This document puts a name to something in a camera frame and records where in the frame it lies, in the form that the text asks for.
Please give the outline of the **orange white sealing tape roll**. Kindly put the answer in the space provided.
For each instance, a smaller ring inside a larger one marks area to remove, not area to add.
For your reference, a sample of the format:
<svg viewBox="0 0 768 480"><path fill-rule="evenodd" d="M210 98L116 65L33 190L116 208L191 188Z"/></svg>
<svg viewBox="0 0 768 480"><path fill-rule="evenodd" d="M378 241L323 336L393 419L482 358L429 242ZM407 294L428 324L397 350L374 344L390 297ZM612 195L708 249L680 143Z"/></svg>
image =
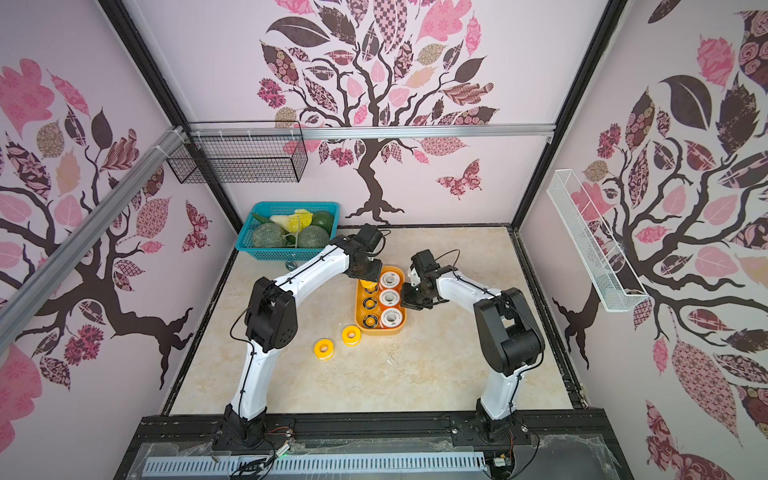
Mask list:
<svg viewBox="0 0 768 480"><path fill-rule="evenodd" d="M379 305L382 310L397 308L400 305L401 297L395 289L385 289L379 294Z"/></svg>
<svg viewBox="0 0 768 480"><path fill-rule="evenodd" d="M385 309L379 318L380 326L384 329L399 328L404 322L403 313L398 308Z"/></svg>
<svg viewBox="0 0 768 480"><path fill-rule="evenodd" d="M380 286L384 290L397 290L403 283L402 276L396 271L386 271L380 277Z"/></svg>

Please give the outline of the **yellow plastic storage box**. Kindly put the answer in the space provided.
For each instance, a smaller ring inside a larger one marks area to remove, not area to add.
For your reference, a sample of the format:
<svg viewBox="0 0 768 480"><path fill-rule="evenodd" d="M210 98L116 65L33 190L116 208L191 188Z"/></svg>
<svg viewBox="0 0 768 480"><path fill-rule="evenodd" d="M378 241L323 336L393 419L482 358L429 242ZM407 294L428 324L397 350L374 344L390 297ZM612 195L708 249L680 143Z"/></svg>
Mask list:
<svg viewBox="0 0 768 480"><path fill-rule="evenodd" d="M386 272L386 271L396 271L396 272L398 272L402 276L402 278L403 278L403 283L405 282L405 280L406 280L405 274L404 274L404 272L400 268L395 267L395 266L384 266L382 268L381 275L384 272ZM380 326L380 320L379 320L379 326L376 329L364 329L362 327L361 319L362 319L362 317L365 314L375 314L375 315L377 315L380 318L381 313L384 310L382 310L380 305L379 305L379 294L384 289L381 288L381 286L380 286L380 279L379 279L379 281L378 281L378 290L375 293L366 293L363 290L363 288L361 287L360 281L357 283L357 288L356 288L356 299L355 299L355 310L354 310L354 320L355 320L356 325L362 330L362 332L364 334L371 335L371 336L388 336L388 335L398 334L404 328L404 326L407 323L407 312L406 312L406 309L402 306L401 302L400 302L400 305L397 308L403 313L404 322L403 322L403 324L399 328L396 328L396 329L384 329L384 328L382 328ZM402 283L401 287L399 289L397 289L397 291L400 294L400 297L401 297L401 291L402 291L403 283ZM378 301L378 305L377 305L377 308L375 310L365 310L362 307L362 301L365 298L367 298L367 297L373 297L373 298L375 298Z"/></svg>

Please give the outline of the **yellow black tape roll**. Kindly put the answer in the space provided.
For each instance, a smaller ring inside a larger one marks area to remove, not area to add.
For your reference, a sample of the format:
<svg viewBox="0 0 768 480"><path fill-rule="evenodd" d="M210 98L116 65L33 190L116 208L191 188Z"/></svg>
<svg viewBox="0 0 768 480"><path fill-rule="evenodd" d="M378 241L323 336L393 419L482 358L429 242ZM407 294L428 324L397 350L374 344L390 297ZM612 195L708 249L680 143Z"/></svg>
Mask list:
<svg viewBox="0 0 768 480"><path fill-rule="evenodd" d="M361 319L364 329L376 329L379 326L379 317L375 314L365 314Z"/></svg>
<svg viewBox="0 0 768 480"><path fill-rule="evenodd" d="M378 301L373 297L367 297L362 301L362 307L365 310L375 310L377 308Z"/></svg>

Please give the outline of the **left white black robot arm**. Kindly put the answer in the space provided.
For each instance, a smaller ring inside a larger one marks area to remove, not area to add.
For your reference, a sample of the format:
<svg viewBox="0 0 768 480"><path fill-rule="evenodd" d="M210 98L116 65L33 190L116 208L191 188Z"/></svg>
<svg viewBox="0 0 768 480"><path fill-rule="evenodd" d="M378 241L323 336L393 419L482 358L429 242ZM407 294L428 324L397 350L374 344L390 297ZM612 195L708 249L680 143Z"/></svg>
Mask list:
<svg viewBox="0 0 768 480"><path fill-rule="evenodd" d="M298 332L298 307L313 292L338 275L377 282L386 244L377 227L366 224L351 235L330 240L320 253L297 269L253 285L241 319L247 353L237 390L224 412L226 425L239 443L254 448L266 436L268 387L279 355Z"/></svg>

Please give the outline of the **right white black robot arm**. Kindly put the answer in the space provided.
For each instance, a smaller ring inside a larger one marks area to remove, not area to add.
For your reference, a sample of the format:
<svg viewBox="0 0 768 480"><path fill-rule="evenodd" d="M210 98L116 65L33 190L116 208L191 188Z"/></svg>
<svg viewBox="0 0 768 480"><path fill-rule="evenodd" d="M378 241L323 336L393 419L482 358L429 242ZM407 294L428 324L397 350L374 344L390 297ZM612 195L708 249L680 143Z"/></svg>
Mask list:
<svg viewBox="0 0 768 480"><path fill-rule="evenodd" d="M489 440L515 425L513 414L522 380L540 366L546 348L522 291L485 286L453 265L440 265L431 251L422 250L411 257L401 298L410 310L454 303L474 315L480 350L490 372L472 427Z"/></svg>

